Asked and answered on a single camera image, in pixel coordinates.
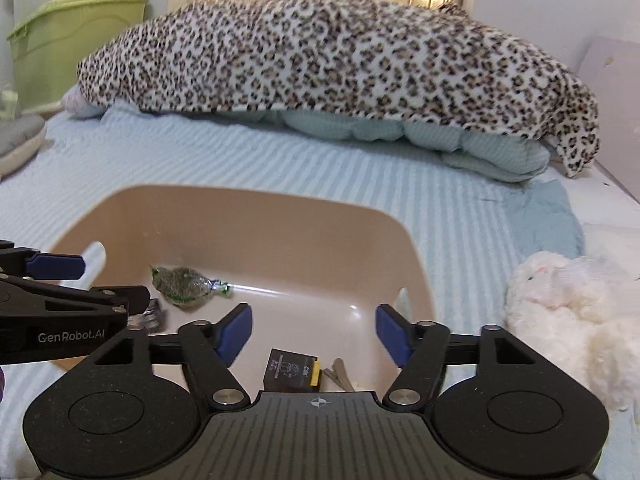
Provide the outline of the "person's left hand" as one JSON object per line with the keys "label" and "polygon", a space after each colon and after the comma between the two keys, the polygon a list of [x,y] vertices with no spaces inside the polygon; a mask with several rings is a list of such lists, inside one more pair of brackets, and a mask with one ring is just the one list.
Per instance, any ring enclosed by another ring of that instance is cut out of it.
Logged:
{"label": "person's left hand", "polygon": [[4,388],[6,388],[6,376],[4,376],[2,368],[0,368],[0,401],[4,397]]}

